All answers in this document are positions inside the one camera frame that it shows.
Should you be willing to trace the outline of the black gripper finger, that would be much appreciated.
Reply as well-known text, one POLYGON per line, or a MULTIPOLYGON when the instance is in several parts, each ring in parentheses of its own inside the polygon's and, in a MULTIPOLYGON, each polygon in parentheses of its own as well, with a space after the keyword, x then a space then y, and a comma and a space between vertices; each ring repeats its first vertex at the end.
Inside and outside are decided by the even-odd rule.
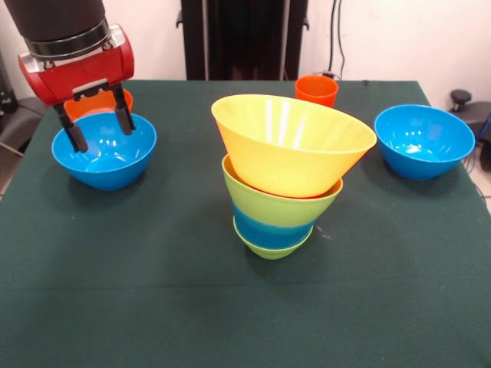
POLYGON ((114 96, 114 112, 120 124, 120 128, 125 135, 131 135, 132 132, 135 131, 135 125, 131 115, 133 97, 121 84, 113 85, 110 90, 114 96))
POLYGON ((68 139, 74 148, 74 151, 76 153, 85 153, 88 149, 88 145, 79 126, 71 121, 62 103, 55 104, 53 108, 58 114, 61 125, 65 133, 67 134, 68 139))

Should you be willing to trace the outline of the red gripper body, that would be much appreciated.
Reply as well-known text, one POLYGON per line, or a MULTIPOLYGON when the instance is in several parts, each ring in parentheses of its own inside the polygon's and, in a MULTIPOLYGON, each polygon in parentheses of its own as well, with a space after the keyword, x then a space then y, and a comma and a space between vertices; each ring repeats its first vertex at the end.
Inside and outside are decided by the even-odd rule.
POLYGON ((50 68, 25 52, 18 56, 18 65, 35 95, 53 106, 72 99, 75 92, 87 87, 114 85, 132 78, 133 50, 119 24, 109 26, 108 42, 111 48, 107 50, 99 47, 76 58, 54 61, 50 68))

